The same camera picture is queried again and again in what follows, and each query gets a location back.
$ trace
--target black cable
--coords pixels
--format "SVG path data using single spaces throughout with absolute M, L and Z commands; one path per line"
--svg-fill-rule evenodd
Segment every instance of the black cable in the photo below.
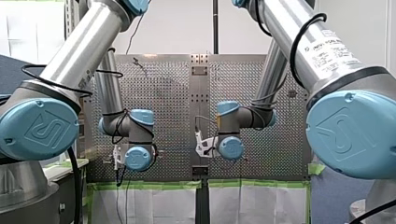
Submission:
M 124 119 L 126 118 L 126 116 L 128 115 L 128 113 L 129 113 L 129 110 L 127 110 L 125 108 L 124 109 L 124 115 L 122 117 L 119 117 L 119 120 L 117 120 L 116 129 L 114 130 L 114 133 L 111 135 L 111 143 L 114 144 L 114 145 L 116 145 L 117 143 L 119 143 L 123 139 L 123 136 L 122 136 L 117 141 L 114 140 L 114 138 L 117 136 L 117 134 L 120 135 L 119 128 L 120 128 L 122 122 L 124 121 Z M 151 137 L 154 138 L 154 133 L 151 130 L 149 130 L 148 128 L 146 128 L 145 126 L 143 126 L 142 124 L 140 124 L 139 122 L 137 122 L 134 119 L 131 119 L 131 121 L 133 123 L 135 123 L 137 126 L 139 126 L 140 128 L 142 128 L 143 130 L 145 130 L 146 132 L 148 132 L 148 134 L 150 134 Z
M 108 74 L 114 74 L 116 75 L 117 78 L 123 77 L 123 73 L 121 72 L 115 72 L 115 71 L 107 71 L 107 70 L 100 70 L 100 69 L 96 69 L 96 72 L 100 72 L 100 73 L 108 73 Z
M 267 31 L 263 26 L 262 26 L 262 18 L 260 17 L 260 11 L 259 11 L 259 0 L 254 1 L 254 7 L 256 8 L 256 21 L 259 24 L 260 29 L 268 36 L 272 36 L 269 31 Z
M 216 129 L 215 135 L 213 135 L 213 139 L 212 139 L 212 147 L 209 149 L 209 150 L 212 150 L 212 160 L 213 160 L 213 162 L 216 165 L 218 165 L 218 164 L 217 164 L 216 159 L 215 159 L 215 150 L 216 150 L 216 148 L 215 148 L 215 139 L 218 136 L 219 136 L 219 129 Z M 236 160 L 233 160 L 233 164 L 231 164 L 229 167 L 222 167 L 222 166 L 219 165 L 219 168 L 222 171 L 228 171 L 228 170 L 233 169 L 235 164 L 236 164 Z
M 120 197 L 119 187 L 117 187 L 116 210 L 117 210 L 117 216 L 119 216 L 120 223 L 122 224 L 122 218 L 121 218 L 120 209 L 119 209 L 119 197 Z
M 249 111 L 252 113 L 252 116 L 254 116 L 253 114 L 255 114 L 255 115 L 256 115 L 257 117 L 259 117 L 260 120 L 262 121 L 262 128 L 253 128 L 253 130 L 255 130 L 255 131 L 262 131 L 262 130 L 264 130 L 264 127 L 265 127 L 265 119 L 262 117 L 262 115 L 261 115 L 259 112 L 257 112 L 256 110 L 254 110 L 254 109 L 252 109 L 252 108 L 249 108 L 248 106 L 241 106 L 241 107 L 243 107 L 243 108 L 249 110 Z
M 0 105 L 5 105 L 7 100 L 11 97 L 11 95 L 1 96 L 0 97 Z
M 126 186 L 125 190 L 125 224 L 128 224 L 128 189 L 131 180 L 128 181 L 128 185 Z
M 154 160 L 152 161 L 152 163 L 149 165 L 148 168 L 146 168 L 146 169 L 144 169 L 142 171 L 139 171 L 139 173 L 146 172 L 147 170 L 149 170 L 155 164 L 155 162 L 157 162 L 158 148 L 157 148 L 157 145 L 155 145 L 155 144 L 152 144 L 152 146 L 154 147 Z
M 74 154 L 73 148 L 67 149 L 67 154 L 69 155 L 70 162 L 72 163 L 72 170 L 74 175 L 74 182 L 75 182 L 75 216 L 74 216 L 74 223 L 78 224 L 80 219 L 81 213 L 81 205 L 82 205 L 82 196 L 81 196 L 81 177 L 79 175 L 78 163 L 76 156 Z
M 122 185 L 122 180 L 125 176 L 125 171 L 126 171 L 126 166 L 124 166 L 121 174 L 121 178 L 119 179 L 119 170 L 116 170 L 116 187 L 117 187 L 117 198 L 116 198 L 116 210 L 117 210 L 117 215 L 119 216 L 120 223 L 122 224 L 122 218 L 120 215 L 120 209 L 119 209 L 119 187 Z
M 293 44 L 291 45 L 291 50 L 290 50 L 290 70 L 291 74 L 294 77 L 294 80 L 297 82 L 297 84 L 301 87 L 304 88 L 304 84 L 301 82 L 298 74 L 297 74 L 297 69 L 296 69 L 296 54 L 297 54 L 297 48 L 298 44 L 300 43 L 300 40 L 303 38 L 305 32 L 308 30 L 309 26 L 312 25 L 313 23 L 317 22 L 318 20 L 322 19 L 323 21 L 327 20 L 327 15 L 324 13 L 319 13 L 315 16 L 313 16 L 309 21 L 307 21 L 300 29 L 299 33 L 295 37 Z
M 119 170 L 116 170 L 116 181 L 117 181 L 117 187 L 120 187 L 122 185 L 122 180 L 125 176 L 125 171 L 126 171 L 126 166 L 124 166 L 121 174 L 121 178 L 119 179 Z
M 66 86 L 58 84 L 56 82 L 52 82 L 52 81 L 46 80 L 46 79 L 44 79 L 42 77 L 36 76 L 35 74 L 33 74 L 32 72 L 27 70 L 28 68 L 45 68 L 45 67 L 46 67 L 46 65 L 44 65 L 44 64 L 26 64 L 26 65 L 21 67 L 21 70 L 27 76 L 35 78 L 35 79 L 37 79 L 37 80 L 39 80 L 39 81 L 41 81 L 41 82 L 43 82 L 45 84 L 48 84 L 48 85 L 51 85 L 51 86 L 55 86 L 55 87 L 58 87 L 58 88 L 61 88 L 61 89 L 65 89 L 65 90 L 68 90 L 68 91 L 74 91 L 74 92 L 78 92 L 78 93 L 88 94 L 90 96 L 92 95 L 92 92 L 90 92 L 90 91 L 82 91 L 82 90 L 79 90 L 79 89 L 73 89 L 73 88 L 70 88 L 70 87 L 66 87 Z
M 368 211 L 368 212 L 364 213 L 363 215 L 355 218 L 349 224 L 361 224 L 361 222 L 364 219 L 366 219 L 367 217 L 371 217 L 371 216 L 373 216 L 373 215 L 375 215 L 377 213 L 380 213 L 380 212 L 382 212 L 382 211 L 384 211 L 384 210 L 386 210 L 388 208 L 391 208 L 391 207 L 393 207 L 395 205 L 396 205 L 396 200 L 390 201 L 388 203 L 384 203 L 381 206 L 378 206 L 377 208 L 375 208 L 375 209 L 373 209 L 371 211 Z
M 131 48 L 131 45 L 132 45 L 132 38 L 134 38 L 134 36 L 136 35 L 137 29 L 138 29 L 139 26 L 140 26 L 140 22 L 143 20 L 143 17 L 144 17 L 145 15 L 146 15 L 146 14 L 143 14 L 143 15 L 140 17 L 139 21 L 137 22 L 136 28 L 134 28 L 134 33 L 133 33 L 133 34 L 131 35 L 131 37 L 129 38 L 129 44 L 128 44 L 128 48 L 126 49 L 125 54 L 128 54 L 129 49 Z
M 285 76 L 285 78 L 283 78 L 282 83 L 280 83 L 280 85 L 274 90 L 273 93 L 271 93 L 269 95 L 266 95 L 266 96 L 263 96 L 262 98 L 259 98 L 259 99 L 252 99 L 251 100 L 251 104 L 252 105 L 275 105 L 277 103 L 277 101 L 272 102 L 270 104 L 261 104 L 261 103 L 254 103 L 254 102 L 265 100 L 265 99 L 277 94 L 283 88 L 283 86 L 285 85 L 287 78 L 288 78 L 288 76 Z
M 119 117 L 119 120 L 117 120 L 117 123 L 116 123 L 116 130 L 114 130 L 114 133 L 111 135 L 111 143 L 114 144 L 114 145 L 116 145 L 117 143 L 119 143 L 119 142 L 123 139 L 123 136 L 122 136 L 122 137 L 121 137 L 120 139 L 118 139 L 117 141 L 114 140 L 114 138 L 115 138 L 117 135 L 120 135 L 119 127 L 121 126 L 123 120 L 125 119 L 125 117 L 126 117 L 127 115 L 128 115 L 128 110 L 124 109 L 124 115 L 123 115 L 122 117 Z
M 151 130 L 149 130 L 148 128 L 146 128 L 145 126 L 143 126 L 142 124 L 140 124 L 139 122 L 137 122 L 134 119 L 131 119 L 131 121 L 133 121 L 137 126 L 142 128 L 143 130 L 145 130 L 149 135 L 151 135 L 152 138 L 154 138 L 154 133 Z
M 58 87 L 58 88 L 61 88 L 61 89 L 64 89 L 64 90 L 74 91 L 74 92 L 78 92 L 78 93 L 84 94 L 84 95 L 81 95 L 80 97 L 92 96 L 92 92 L 91 91 L 83 91 L 83 90 L 79 90 L 79 89 L 73 89 L 73 88 L 70 88 L 70 87 L 66 87 L 66 86 L 58 84 L 56 82 L 52 82 L 52 81 L 46 80 L 46 79 L 44 79 L 44 78 L 42 78 L 40 76 L 37 76 L 37 75 L 33 74 L 29 70 L 27 70 L 29 68 L 45 68 L 45 67 L 46 67 L 46 65 L 44 65 L 44 64 L 31 64 L 30 63 L 30 64 L 26 64 L 26 65 L 22 66 L 21 70 L 27 76 L 35 78 L 35 79 L 37 79 L 37 80 L 39 80 L 39 81 L 41 81 L 41 82 L 43 82 L 43 83 L 45 83 L 47 85 L 51 85 L 51 86 L 55 86 L 55 87 Z M 96 70 L 96 72 L 115 74 L 115 75 L 117 75 L 117 77 L 123 77 L 123 73 L 121 73 L 121 72 L 107 71 L 107 70 Z

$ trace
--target silver robot arm segment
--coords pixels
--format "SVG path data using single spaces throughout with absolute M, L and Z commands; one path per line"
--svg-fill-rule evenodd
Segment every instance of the silver robot arm segment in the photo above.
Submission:
M 108 51 L 111 43 L 148 9 L 148 1 L 92 0 L 89 4 L 86 15 L 38 80 L 22 82 L 0 106 L 0 154 L 5 157 L 40 161 L 71 147 L 78 136 L 80 106 L 76 91 L 86 87 L 100 62 L 102 69 L 115 71 L 113 52 Z M 132 162 L 130 169 L 143 170 L 152 161 L 152 112 L 124 113 L 120 84 L 114 75 L 99 73 L 96 81 L 104 114 L 108 115 L 103 130 L 130 137 L 130 144 L 137 150 L 130 153 L 131 158 L 141 157 L 131 159 L 138 164 Z M 116 112 L 117 119 L 110 116 Z M 122 119 L 120 127 L 114 119 Z M 148 144 L 149 153 L 145 151 Z
M 253 19 L 254 3 L 233 0 Z M 395 178 L 395 78 L 361 63 L 304 0 L 259 5 L 262 21 L 286 59 L 295 61 L 295 78 L 309 92 L 306 135 L 315 153 L 344 175 Z

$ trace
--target light blue joint cap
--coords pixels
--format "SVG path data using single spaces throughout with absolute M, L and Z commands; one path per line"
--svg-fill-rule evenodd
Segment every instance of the light blue joint cap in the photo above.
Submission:
M 237 137 L 226 137 L 219 145 L 220 155 L 229 161 L 236 161 L 244 154 L 244 145 Z
M 268 123 L 268 127 L 272 127 L 276 124 L 276 117 L 277 117 L 276 110 L 273 110 L 273 116 L 271 117 L 271 120 Z
M 125 154 L 125 165 L 132 171 L 146 170 L 151 163 L 151 155 L 143 147 L 131 147 Z
M 135 16 L 141 16 L 149 8 L 148 0 L 122 0 L 125 5 L 134 13 Z
M 70 148 L 78 137 L 78 116 L 62 101 L 30 99 L 0 117 L 0 153 L 19 161 L 42 161 Z
M 230 114 L 239 108 L 236 101 L 222 101 L 218 103 L 218 113 L 220 116 Z
M 233 5 L 236 7 L 242 7 L 246 3 L 246 0 L 233 0 Z
M 154 113 L 151 110 L 133 109 L 130 116 L 131 119 L 134 119 L 141 124 L 148 126 L 154 125 Z
M 335 171 L 363 179 L 396 178 L 396 102 L 370 91 L 336 91 L 309 111 L 306 136 Z
M 99 132 L 101 132 L 102 134 L 107 134 L 105 132 L 105 129 L 103 128 L 103 118 L 99 119 L 98 129 L 99 129 Z

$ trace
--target pegboard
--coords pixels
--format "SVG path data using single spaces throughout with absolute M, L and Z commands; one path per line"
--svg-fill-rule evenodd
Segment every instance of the pegboard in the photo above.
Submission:
M 210 116 L 220 101 L 235 100 L 250 105 L 264 66 L 260 55 L 211 55 Z M 277 97 L 276 125 L 263 131 L 242 129 L 244 159 L 233 164 L 223 158 L 209 161 L 209 178 L 259 178 L 302 180 L 307 177 L 310 148 L 304 136 L 307 93 L 288 73 Z M 216 128 L 209 128 L 210 135 Z
M 200 114 L 213 119 L 216 104 L 222 100 L 248 105 L 259 84 L 265 56 L 205 56 L 201 65 L 207 66 L 208 73 L 204 76 L 192 74 L 197 62 L 191 57 L 196 55 L 116 56 L 118 70 L 124 74 L 120 79 L 124 106 L 154 111 L 154 141 L 163 150 L 150 170 L 128 172 L 125 179 L 192 180 L 193 165 L 208 165 L 209 178 L 304 179 L 310 155 L 304 142 L 306 94 L 290 77 L 278 96 L 276 126 L 262 132 L 242 131 L 246 160 L 232 167 L 224 159 L 197 160 L 193 117 Z M 114 148 L 111 137 L 96 128 L 102 112 L 94 81 L 92 90 L 93 97 L 84 105 L 87 127 L 91 127 L 86 130 L 90 132 L 86 142 L 94 151 L 87 178 L 90 182 L 114 181 L 114 166 L 108 164 Z M 290 91 L 297 95 L 289 97 Z M 213 136 L 214 129 L 206 127 L 204 137 Z
M 117 69 L 124 74 L 120 88 L 124 107 L 149 109 L 154 112 L 154 142 L 163 156 L 145 173 L 127 172 L 124 179 L 191 180 L 191 140 L 189 76 L 190 55 L 146 57 L 142 55 L 117 56 Z M 111 137 L 97 128 L 102 117 L 95 81 L 91 107 L 92 145 L 88 180 L 114 181 L 113 165 L 108 164 L 114 146 Z

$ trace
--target robotic arm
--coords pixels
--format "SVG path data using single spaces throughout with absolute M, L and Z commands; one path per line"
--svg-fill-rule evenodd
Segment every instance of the robotic arm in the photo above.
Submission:
M 28 80 L 0 106 L 0 155 L 16 161 L 40 161 L 65 152 L 78 136 L 79 93 L 95 79 L 103 118 L 100 130 L 129 137 L 126 166 L 146 170 L 156 157 L 153 113 L 123 108 L 113 50 L 119 32 L 148 9 L 148 1 L 92 0 L 74 32 L 35 80 Z
M 256 0 L 233 0 L 254 20 Z M 368 67 L 326 28 L 305 0 L 259 0 L 259 21 L 274 37 L 259 90 L 250 107 L 218 104 L 217 150 L 228 160 L 242 156 L 241 128 L 274 124 L 276 89 L 290 62 L 309 93 L 306 135 L 328 166 L 365 179 L 396 176 L 396 80 L 383 67 Z

